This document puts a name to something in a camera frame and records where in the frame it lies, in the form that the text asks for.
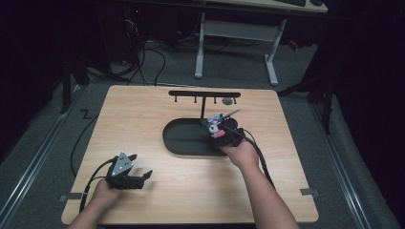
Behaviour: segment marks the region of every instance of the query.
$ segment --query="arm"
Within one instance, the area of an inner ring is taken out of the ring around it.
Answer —
[[[121,190],[110,188],[105,179],[99,181],[92,199],[71,223],[69,229],[97,228],[98,221],[114,206],[121,192]]]
[[[256,227],[299,228],[287,205],[259,168],[259,158],[253,146],[243,140],[238,147],[221,148],[229,155],[244,177]]]

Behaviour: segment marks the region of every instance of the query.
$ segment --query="person's right hand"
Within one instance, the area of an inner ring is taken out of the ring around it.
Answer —
[[[232,163],[240,170],[259,167],[257,152],[252,144],[246,140],[242,140],[238,147],[222,146],[220,149],[229,156]]]

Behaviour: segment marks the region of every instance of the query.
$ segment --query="wooden tabletop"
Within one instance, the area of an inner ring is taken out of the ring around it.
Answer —
[[[309,0],[304,7],[294,6],[287,3],[278,2],[275,0],[206,0],[206,2],[213,3],[225,3],[225,4],[236,4],[236,5],[245,5],[252,7],[261,7],[261,8],[271,8],[276,10],[294,10],[301,12],[327,12],[328,8],[325,4],[317,7],[313,5]]]
[[[253,222],[245,183],[227,156],[177,156],[163,143],[163,128],[181,117],[199,118],[202,100],[175,98],[171,90],[237,92],[237,104],[206,99],[205,117],[233,115],[250,131],[262,150],[275,187],[297,221],[318,219],[277,93],[271,90],[113,86],[110,88],[80,165],[73,193],[83,192],[92,173],[104,161],[125,152],[136,154],[130,176],[153,170],[141,190],[124,190],[104,224],[239,223]],[[108,166],[98,175],[105,176]],[[91,199],[96,181],[87,200]],[[77,216],[80,200],[68,200],[62,221]]]

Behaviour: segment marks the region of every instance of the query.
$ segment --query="dark background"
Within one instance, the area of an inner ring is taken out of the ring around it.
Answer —
[[[338,62],[334,65],[338,66],[338,71],[333,72],[334,93],[352,138],[388,205],[405,226],[405,190],[401,185],[405,181],[402,168],[405,161],[402,134],[405,126],[402,109],[404,1],[326,3],[329,15],[355,20],[328,30],[292,21],[286,27],[282,42],[294,40],[301,46],[319,44],[303,80],[316,74],[329,74],[331,63]],[[117,45],[126,44],[122,37],[125,29],[115,26],[116,20],[120,20],[115,19],[120,14],[119,8],[112,8],[109,14],[105,8],[78,7],[72,2],[36,0],[1,4],[0,152],[3,161],[29,127],[30,120],[52,99],[68,54],[80,52],[106,69],[110,61],[131,57],[128,57],[128,47]],[[148,9],[141,16],[153,15],[154,20],[139,22],[149,35],[173,46],[181,38],[177,33],[179,28],[188,34],[194,26],[195,19],[189,18],[195,18],[195,13],[153,10]],[[341,52],[343,58],[336,59]]]

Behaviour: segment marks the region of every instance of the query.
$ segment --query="hand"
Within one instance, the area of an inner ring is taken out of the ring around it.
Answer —
[[[101,179],[97,184],[89,206],[95,206],[104,213],[114,206],[121,193],[122,190],[111,188],[110,184],[105,179]]]
[[[220,149],[229,156],[232,163],[240,170],[254,167],[259,168],[259,157],[257,156],[257,152],[252,144],[245,139],[242,140],[237,147],[222,146]]]

